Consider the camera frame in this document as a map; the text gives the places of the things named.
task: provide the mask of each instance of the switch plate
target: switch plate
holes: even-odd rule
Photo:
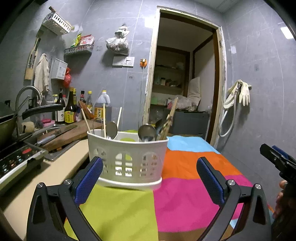
[[[134,62],[135,62],[135,57],[126,57],[124,59],[123,66],[133,67]]]
[[[124,63],[125,57],[123,56],[114,56],[113,58],[113,66],[122,66]]]

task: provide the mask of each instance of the countertop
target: countertop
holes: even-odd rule
[[[6,219],[24,240],[32,197],[39,182],[46,186],[61,184],[72,177],[89,154],[88,140],[82,140],[54,162],[44,160],[41,169],[34,169],[8,190],[0,199],[0,208]]]

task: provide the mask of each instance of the door frame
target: door frame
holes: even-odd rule
[[[162,15],[167,16],[170,19],[186,22],[198,27],[202,27],[206,30],[211,30],[213,32],[214,55],[215,55],[215,81],[214,81],[212,113],[210,117],[210,125],[209,125],[206,141],[211,146],[216,147],[218,143],[219,118],[223,111],[222,109],[223,89],[226,86],[226,77],[227,77],[226,48],[225,48],[223,30],[222,30],[222,27],[214,23],[211,23],[206,19],[200,18],[198,16],[192,15],[187,12],[183,12],[173,8],[157,6],[155,20],[154,20],[154,27],[152,32],[152,41],[151,41],[151,49],[150,49],[149,64],[148,64],[148,74],[147,74],[147,81],[146,81],[146,87],[145,87],[143,124],[148,123],[148,119],[149,119],[158,29],[159,29],[159,21],[160,21],[161,13]]]

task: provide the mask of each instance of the silver bolt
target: silver bolt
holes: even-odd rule
[[[234,186],[234,185],[235,185],[235,181],[234,181],[234,180],[228,180],[228,184],[229,184],[230,186]]]
[[[257,183],[257,184],[255,184],[255,188],[261,189],[261,185]]]
[[[65,185],[70,185],[70,184],[71,184],[71,182],[72,182],[72,180],[71,180],[71,179],[66,179],[66,180],[64,181],[64,184],[65,184]]]
[[[43,187],[43,184],[44,184],[44,183],[38,183],[38,184],[37,184],[37,188],[41,188],[41,187]]]

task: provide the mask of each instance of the red button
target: red button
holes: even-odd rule
[[[32,148],[28,148],[28,149],[25,149],[22,153],[23,154],[27,154],[28,152],[30,152],[32,150]]]

